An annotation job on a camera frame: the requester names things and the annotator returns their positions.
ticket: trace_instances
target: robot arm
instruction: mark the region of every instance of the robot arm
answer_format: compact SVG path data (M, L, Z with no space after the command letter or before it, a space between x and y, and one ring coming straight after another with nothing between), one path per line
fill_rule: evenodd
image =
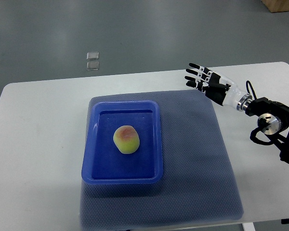
M219 105L229 105L238 111L245 111L248 116L258 116L258 127L251 132L250 139L261 145L274 144L280 150L280 160L289 164L289 132L287 137L280 134L289 128L289 107L265 97L253 100L249 93L240 90L237 84L227 77L206 67L189 65L196 70L186 71L196 75L197 79L185 76L188 80L187 86L200 90ZM270 141L259 140L256 137L259 131L263 132Z

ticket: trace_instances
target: blue tray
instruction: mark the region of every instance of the blue tray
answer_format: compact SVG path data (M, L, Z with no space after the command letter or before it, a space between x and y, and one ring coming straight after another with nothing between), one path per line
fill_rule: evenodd
M91 185L156 183L163 174L159 107L154 101L101 102L92 108L82 179ZM117 128L131 125L140 146L122 154L113 142Z

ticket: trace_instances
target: cardboard box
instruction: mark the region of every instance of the cardboard box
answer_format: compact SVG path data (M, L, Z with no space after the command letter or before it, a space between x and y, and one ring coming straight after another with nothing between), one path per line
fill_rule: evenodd
M271 13L289 11L289 0L261 0Z

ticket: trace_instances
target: blue mat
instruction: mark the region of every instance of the blue mat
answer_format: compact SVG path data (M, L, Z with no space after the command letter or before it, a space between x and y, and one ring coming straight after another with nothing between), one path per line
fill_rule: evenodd
M82 182L82 230L240 219L243 208L211 101L197 90L96 97L89 104L88 122L98 102L133 100L153 100L160 107L163 176L148 192L135 196L113 193L115 187L105 194L105 188Z

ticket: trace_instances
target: concrete floor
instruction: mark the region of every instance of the concrete floor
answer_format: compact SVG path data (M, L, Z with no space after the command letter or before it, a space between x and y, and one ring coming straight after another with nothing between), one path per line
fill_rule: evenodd
M89 51L97 71L86 71ZM289 64L289 12L260 0L0 0L0 94L13 82L278 61Z

